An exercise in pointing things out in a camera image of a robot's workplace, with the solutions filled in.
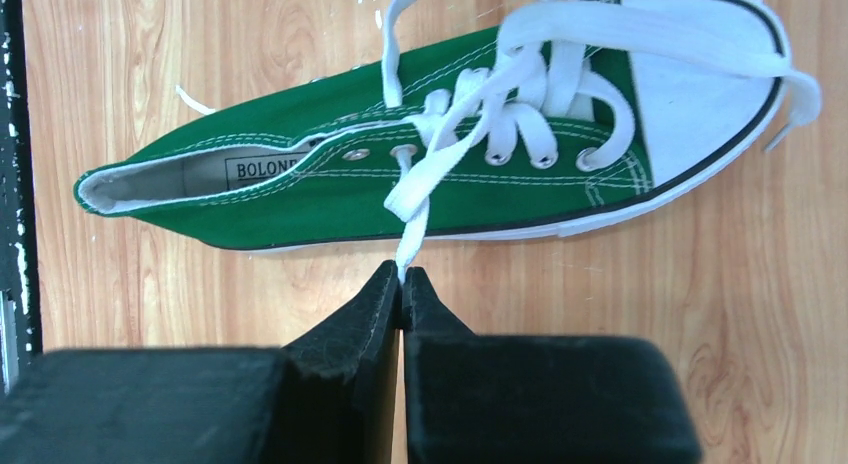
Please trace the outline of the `green canvas sneaker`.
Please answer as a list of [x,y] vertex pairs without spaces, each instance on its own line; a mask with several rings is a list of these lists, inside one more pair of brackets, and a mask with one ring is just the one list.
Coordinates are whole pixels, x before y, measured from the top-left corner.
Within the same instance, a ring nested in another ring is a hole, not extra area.
[[821,89],[759,0],[539,0],[412,51],[203,116],[84,173],[87,211],[241,252],[567,237],[651,212]]

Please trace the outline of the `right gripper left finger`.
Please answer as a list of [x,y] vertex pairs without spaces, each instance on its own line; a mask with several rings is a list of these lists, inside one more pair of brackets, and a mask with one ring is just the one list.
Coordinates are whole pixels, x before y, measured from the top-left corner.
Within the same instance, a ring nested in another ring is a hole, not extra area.
[[387,463],[396,266],[282,347],[65,349],[1,401],[5,463]]

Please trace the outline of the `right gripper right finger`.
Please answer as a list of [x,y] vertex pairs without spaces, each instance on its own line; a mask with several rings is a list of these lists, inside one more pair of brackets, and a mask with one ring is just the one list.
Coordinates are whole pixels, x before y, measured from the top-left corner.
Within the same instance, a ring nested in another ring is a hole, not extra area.
[[698,463],[678,379],[653,343],[483,335],[420,267],[402,291],[412,463]]

